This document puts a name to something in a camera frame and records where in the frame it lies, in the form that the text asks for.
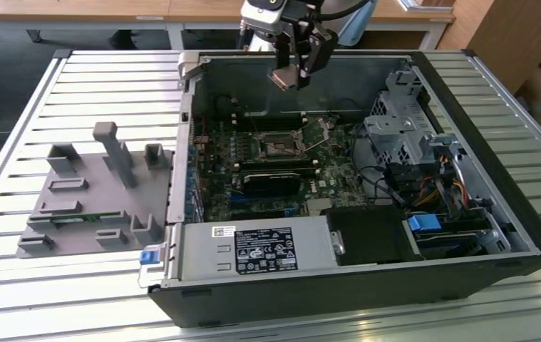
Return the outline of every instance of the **blue latch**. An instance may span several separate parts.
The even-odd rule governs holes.
[[[417,230],[438,230],[441,229],[440,220],[436,214],[414,215],[407,219],[407,224],[413,232]]]
[[[160,263],[160,251],[142,251],[139,255],[140,265],[152,265]]]

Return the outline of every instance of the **green circuit board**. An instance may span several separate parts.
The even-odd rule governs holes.
[[[353,125],[334,125],[330,120],[323,115],[309,116],[297,131],[243,132],[224,121],[207,124],[208,138],[196,144],[206,222],[310,216],[326,207],[366,204],[347,154]],[[235,164],[274,162],[287,166],[272,172],[297,170],[291,162],[314,167],[302,172],[295,194],[251,199],[243,194],[243,177],[266,171],[243,172]]]

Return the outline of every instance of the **power supply label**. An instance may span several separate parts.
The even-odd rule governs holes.
[[[234,232],[236,272],[258,274],[298,269],[291,228]]]

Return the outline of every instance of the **metal slatted table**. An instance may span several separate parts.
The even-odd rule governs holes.
[[[541,129],[460,52],[426,53],[541,214]],[[139,252],[16,259],[19,235],[48,172],[52,143],[100,152],[91,130],[120,126],[130,150],[174,147],[176,51],[75,51],[55,58],[0,152],[0,339],[52,341],[521,341],[541,339],[541,271],[460,301],[182,329],[136,284]],[[433,108],[444,129],[450,126]]]

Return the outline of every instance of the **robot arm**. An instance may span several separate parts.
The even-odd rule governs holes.
[[[323,3],[325,0],[246,0],[240,9],[242,29],[252,30],[275,49],[275,70],[270,78],[283,90],[299,90],[310,84],[310,74],[327,65],[338,43],[357,43],[374,10],[374,0],[357,0],[354,4],[330,0],[325,7],[347,7],[322,14]],[[338,26],[338,32],[347,37],[345,42],[335,31],[323,27],[323,21]]]

